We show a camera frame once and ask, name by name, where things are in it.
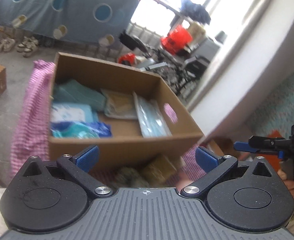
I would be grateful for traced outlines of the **wet wipes pack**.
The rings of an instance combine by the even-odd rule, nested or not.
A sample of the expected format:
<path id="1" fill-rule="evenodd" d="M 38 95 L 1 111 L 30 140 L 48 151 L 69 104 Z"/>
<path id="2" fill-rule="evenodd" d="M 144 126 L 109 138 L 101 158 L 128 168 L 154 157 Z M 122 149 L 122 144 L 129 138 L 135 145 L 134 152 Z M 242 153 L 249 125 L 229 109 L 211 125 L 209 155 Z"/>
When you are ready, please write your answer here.
<path id="1" fill-rule="evenodd" d="M 93 139 L 112 137 L 111 127 L 104 122 L 52 122 L 50 130 L 55 138 Z"/>

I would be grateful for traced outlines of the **green floral scrunchie cloth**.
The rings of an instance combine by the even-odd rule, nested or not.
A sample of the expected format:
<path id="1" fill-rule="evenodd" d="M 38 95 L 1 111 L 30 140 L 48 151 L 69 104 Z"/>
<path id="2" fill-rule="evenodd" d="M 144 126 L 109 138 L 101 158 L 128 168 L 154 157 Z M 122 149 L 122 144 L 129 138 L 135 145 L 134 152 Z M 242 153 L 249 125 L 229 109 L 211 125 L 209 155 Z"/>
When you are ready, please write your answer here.
<path id="1" fill-rule="evenodd" d="M 139 172 L 131 167 L 120 168 L 115 177 L 114 185 L 120 187 L 149 187 L 149 183 L 139 174 Z"/>

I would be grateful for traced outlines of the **brown tissue pack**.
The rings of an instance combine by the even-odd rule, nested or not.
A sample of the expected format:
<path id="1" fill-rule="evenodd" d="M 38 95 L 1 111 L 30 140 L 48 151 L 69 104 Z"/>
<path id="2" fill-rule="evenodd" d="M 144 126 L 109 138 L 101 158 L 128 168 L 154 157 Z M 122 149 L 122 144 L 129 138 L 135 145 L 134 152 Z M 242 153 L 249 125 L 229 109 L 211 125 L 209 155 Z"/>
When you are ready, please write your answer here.
<path id="1" fill-rule="evenodd" d="M 139 173 L 150 186 L 161 186 L 176 172 L 176 167 L 168 157 L 160 154 L 142 168 Z"/>

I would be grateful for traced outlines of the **blue bandage box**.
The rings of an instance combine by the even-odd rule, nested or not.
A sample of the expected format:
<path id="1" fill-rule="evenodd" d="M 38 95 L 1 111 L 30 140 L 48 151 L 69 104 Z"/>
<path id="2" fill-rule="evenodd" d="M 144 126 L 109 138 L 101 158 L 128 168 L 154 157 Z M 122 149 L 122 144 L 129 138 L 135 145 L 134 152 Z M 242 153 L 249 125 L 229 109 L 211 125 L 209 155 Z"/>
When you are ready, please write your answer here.
<path id="1" fill-rule="evenodd" d="M 64 121 L 96 122 L 99 121 L 99 117 L 89 105 L 54 102 L 51 106 L 50 120 L 55 123 Z"/>

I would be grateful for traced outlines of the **blue face mask pack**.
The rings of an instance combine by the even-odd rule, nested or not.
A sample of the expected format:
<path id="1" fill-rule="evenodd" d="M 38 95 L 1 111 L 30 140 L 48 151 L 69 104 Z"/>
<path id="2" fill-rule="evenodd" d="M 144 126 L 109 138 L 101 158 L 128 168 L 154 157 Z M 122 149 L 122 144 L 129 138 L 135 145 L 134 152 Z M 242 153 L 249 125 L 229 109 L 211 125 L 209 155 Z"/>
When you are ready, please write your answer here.
<path id="1" fill-rule="evenodd" d="M 141 134 L 144 138 L 172 136 L 155 100 L 148 101 L 136 92 L 133 93 L 133 98 Z"/>

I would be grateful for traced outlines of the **teal waffle cloth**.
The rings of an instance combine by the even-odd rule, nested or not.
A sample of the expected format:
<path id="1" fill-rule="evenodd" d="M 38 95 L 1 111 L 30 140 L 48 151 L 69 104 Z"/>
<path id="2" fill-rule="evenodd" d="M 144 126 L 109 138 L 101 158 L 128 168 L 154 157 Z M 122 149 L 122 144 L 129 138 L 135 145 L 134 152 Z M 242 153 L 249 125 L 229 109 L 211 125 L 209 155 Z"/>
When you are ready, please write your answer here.
<path id="1" fill-rule="evenodd" d="M 102 93 L 81 85 L 74 79 L 61 84 L 55 83 L 52 97 L 55 102 L 89 105 L 96 112 L 104 111 L 107 101 Z"/>

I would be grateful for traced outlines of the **brown cardboard box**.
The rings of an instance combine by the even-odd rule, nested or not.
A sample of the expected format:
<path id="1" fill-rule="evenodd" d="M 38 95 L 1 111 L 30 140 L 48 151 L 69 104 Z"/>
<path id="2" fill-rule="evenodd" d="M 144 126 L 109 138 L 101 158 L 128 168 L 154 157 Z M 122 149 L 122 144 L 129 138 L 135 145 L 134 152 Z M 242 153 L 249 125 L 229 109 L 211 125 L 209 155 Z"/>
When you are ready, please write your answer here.
<path id="1" fill-rule="evenodd" d="M 63 154 L 74 155 L 90 145 L 96 145 L 100 156 L 95 170 L 135 166 L 146 163 L 158 154 L 182 156 L 203 136 L 187 109 L 159 75 L 101 59 L 58 52 L 52 83 L 69 79 L 94 90 L 104 88 L 126 94 L 135 92 L 145 99 L 155 100 L 171 136 L 144 138 L 138 121 L 112 119 L 99 114 L 102 122 L 111 126 L 112 137 L 75 139 L 50 135 L 50 160 L 56 160 Z"/>

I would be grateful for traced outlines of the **pink checkered tablecloth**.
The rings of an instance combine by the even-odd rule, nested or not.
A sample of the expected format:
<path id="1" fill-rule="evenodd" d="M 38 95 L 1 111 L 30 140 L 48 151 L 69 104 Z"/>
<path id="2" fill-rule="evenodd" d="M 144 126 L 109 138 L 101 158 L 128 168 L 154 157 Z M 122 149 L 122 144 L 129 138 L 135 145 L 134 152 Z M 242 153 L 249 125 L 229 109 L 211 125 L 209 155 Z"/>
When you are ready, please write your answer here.
<path id="1" fill-rule="evenodd" d="M 13 178 L 28 157 L 48 160 L 48 128 L 50 122 L 50 92 L 55 64 L 34 61 L 22 110 L 10 147 L 10 177 Z"/>

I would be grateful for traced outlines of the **wheelchair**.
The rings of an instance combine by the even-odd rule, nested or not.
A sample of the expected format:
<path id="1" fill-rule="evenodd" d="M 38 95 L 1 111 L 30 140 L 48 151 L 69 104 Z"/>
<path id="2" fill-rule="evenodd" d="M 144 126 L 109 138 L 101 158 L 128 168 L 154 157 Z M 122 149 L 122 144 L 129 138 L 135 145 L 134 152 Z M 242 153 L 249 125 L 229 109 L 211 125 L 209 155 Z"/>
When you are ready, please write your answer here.
<path id="1" fill-rule="evenodd" d="M 220 31 L 214 38 L 206 37 L 182 63 L 167 61 L 159 74 L 176 96 L 186 99 L 195 89 L 204 72 L 224 44 L 227 35 Z"/>

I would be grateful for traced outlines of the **red bag on floor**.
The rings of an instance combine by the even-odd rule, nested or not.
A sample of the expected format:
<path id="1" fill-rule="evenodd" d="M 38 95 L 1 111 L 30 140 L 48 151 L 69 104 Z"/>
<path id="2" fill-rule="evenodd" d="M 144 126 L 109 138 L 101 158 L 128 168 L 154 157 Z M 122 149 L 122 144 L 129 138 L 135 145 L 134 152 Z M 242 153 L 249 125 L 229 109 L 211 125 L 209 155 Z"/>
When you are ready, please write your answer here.
<path id="1" fill-rule="evenodd" d="M 134 66 L 136 64 L 136 55 L 134 53 L 127 53 L 118 58 L 118 63 L 126 66 Z"/>

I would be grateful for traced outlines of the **beige hanging towel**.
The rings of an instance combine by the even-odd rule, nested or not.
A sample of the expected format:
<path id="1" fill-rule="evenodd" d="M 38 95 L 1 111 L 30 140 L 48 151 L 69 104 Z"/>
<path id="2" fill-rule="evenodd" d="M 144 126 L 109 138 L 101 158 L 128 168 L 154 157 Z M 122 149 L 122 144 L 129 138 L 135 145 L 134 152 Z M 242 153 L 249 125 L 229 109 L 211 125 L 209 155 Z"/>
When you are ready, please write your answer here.
<path id="1" fill-rule="evenodd" d="M 199 37 L 203 36 L 206 33 L 203 25 L 199 22 L 192 22 L 187 28 L 187 31 L 191 35 L 193 40 L 197 40 Z"/>

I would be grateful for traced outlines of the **black white sneaker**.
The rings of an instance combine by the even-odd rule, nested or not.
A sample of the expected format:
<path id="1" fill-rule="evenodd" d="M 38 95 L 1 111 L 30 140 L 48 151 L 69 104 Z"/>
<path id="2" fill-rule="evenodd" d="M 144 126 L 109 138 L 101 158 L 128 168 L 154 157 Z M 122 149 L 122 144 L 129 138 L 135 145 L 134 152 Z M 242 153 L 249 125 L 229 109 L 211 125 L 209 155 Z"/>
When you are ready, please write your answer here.
<path id="1" fill-rule="evenodd" d="M 26 48 L 29 48 L 34 41 L 34 37 L 24 36 L 21 43 L 16 46 L 16 51 L 22 53 Z"/>
<path id="2" fill-rule="evenodd" d="M 38 40 L 30 40 L 22 52 L 23 57 L 30 57 L 38 50 Z"/>

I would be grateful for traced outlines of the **red plastic bag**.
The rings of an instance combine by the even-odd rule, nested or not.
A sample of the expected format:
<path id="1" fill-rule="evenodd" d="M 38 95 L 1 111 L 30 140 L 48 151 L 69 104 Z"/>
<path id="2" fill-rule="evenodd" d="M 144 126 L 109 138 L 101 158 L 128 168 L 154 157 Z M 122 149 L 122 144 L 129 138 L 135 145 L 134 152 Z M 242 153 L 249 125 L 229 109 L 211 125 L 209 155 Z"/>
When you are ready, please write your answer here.
<path id="1" fill-rule="evenodd" d="M 161 37 L 161 46 L 170 54 L 175 55 L 192 40 L 193 38 L 189 31 L 182 27 L 182 25 L 178 25 L 166 37 Z"/>

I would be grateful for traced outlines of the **dark blue hanging clothes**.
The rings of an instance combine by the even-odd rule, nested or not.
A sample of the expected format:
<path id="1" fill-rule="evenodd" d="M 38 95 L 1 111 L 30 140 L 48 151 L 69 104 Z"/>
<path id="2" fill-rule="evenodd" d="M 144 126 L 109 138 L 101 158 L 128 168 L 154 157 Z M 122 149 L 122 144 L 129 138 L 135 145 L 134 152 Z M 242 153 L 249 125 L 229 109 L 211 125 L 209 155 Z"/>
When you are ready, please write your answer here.
<path id="1" fill-rule="evenodd" d="M 200 4 L 193 3 L 191 0 L 182 0 L 180 12 L 193 21 L 210 25 L 211 18 L 206 9 Z"/>

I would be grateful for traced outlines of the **blue patterned hanging sheet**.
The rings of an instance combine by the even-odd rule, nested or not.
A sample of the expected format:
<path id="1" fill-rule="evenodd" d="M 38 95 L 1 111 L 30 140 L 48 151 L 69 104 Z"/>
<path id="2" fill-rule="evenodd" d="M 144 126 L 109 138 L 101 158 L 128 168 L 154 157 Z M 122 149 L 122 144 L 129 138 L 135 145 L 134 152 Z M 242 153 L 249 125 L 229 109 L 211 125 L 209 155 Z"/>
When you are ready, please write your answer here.
<path id="1" fill-rule="evenodd" d="M 0 0 L 0 25 L 73 43 L 111 47 L 140 0 Z"/>

